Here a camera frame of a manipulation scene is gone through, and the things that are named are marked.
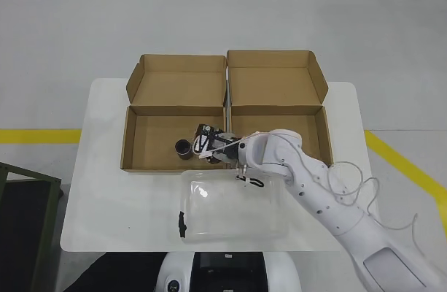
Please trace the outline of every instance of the concrete floor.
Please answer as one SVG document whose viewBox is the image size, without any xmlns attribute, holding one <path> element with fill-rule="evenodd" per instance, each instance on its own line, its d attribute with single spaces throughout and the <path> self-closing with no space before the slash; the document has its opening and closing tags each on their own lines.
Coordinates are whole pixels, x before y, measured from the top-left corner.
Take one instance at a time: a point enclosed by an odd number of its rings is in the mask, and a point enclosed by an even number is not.
<svg viewBox="0 0 447 292">
<path fill-rule="evenodd" d="M 230 48 L 313 50 L 327 80 L 357 87 L 365 129 L 447 188 L 444 0 L 0 0 L 0 128 L 81 128 L 95 78 L 128 77 L 142 53 L 226 54 Z M 76 153 L 76 145 L 0 145 L 0 161 L 66 185 Z M 369 155 L 382 181 L 382 218 L 400 225 L 418 212 L 419 244 L 447 271 L 433 199 Z M 393 236 L 410 244 L 407 231 Z M 99 256 L 58 253 L 56 291 Z M 329 261 L 347 262 L 344 254 L 292 256 L 305 291 L 363 291 L 352 267 L 328 269 Z M 323 286 L 311 286 L 306 275 Z"/>
</svg>

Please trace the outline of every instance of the clear plastic container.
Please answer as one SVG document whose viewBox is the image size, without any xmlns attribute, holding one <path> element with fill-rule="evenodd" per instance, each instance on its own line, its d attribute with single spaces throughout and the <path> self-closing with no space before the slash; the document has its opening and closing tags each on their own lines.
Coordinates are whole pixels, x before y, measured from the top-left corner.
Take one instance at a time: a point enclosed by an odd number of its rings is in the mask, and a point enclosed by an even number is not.
<svg viewBox="0 0 447 292">
<path fill-rule="evenodd" d="M 283 181 L 248 169 L 257 187 L 237 180 L 235 169 L 186 171 L 181 174 L 184 242 L 266 239 L 286 236 Z"/>
</svg>

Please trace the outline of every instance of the black cup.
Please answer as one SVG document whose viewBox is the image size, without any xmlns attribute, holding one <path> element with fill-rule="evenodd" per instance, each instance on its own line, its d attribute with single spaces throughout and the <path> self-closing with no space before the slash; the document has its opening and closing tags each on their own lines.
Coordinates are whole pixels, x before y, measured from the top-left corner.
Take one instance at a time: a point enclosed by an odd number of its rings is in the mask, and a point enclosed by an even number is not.
<svg viewBox="0 0 447 292">
<path fill-rule="evenodd" d="M 176 150 L 176 153 L 178 153 L 178 156 L 182 160 L 191 159 L 193 156 L 193 150 L 191 149 L 191 143 L 187 141 L 186 139 L 179 140 L 175 145 L 174 149 Z"/>
</svg>

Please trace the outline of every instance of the yellow tape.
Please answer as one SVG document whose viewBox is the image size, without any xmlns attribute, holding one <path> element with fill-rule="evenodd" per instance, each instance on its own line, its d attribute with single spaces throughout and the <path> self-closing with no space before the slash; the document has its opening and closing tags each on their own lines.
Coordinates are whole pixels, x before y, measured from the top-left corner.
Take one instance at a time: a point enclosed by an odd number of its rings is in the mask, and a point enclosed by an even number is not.
<svg viewBox="0 0 447 292">
<path fill-rule="evenodd" d="M 371 150 L 434 197 L 435 202 L 437 203 L 440 220 L 443 224 L 443 230 L 447 237 L 447 190 L 417 166 L 412 164 L 408 159 L 401 156 L 397 151 L 393 150 L 385 142 L 380 140 L 376 135 L 369 131 L 365 131 L 365 138 L 366 143 Z"/>
<path fill-rule="evenodd" d="M 0 144 L 76 144 L 80 129 L 0 129 Z"/>
</svg>

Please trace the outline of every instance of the cardboard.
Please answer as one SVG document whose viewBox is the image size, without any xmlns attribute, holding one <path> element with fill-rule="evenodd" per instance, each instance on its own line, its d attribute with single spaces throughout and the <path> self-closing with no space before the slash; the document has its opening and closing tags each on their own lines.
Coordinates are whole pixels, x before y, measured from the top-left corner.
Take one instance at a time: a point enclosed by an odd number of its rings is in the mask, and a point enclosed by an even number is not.
<svg viewBox="0 0 447 292">
<path fill-rule="evenodd" d="M 245 136 L 277 128 L 303 138 L 303 151 L 333 163 L 327 116 L 327 82 L 308 50 L 229 50 L 230 131 Z"/>
<path fill-rule="evenodd" d="M 193 157 L 183 161 L 174 145 L 194 139 L 199 123 L 225 130 L 226 59 L 217 55 L 143 55 L 126 85 L 127 108 L 121 169 L 176 172 L 224 169 Z"/>
</svg>

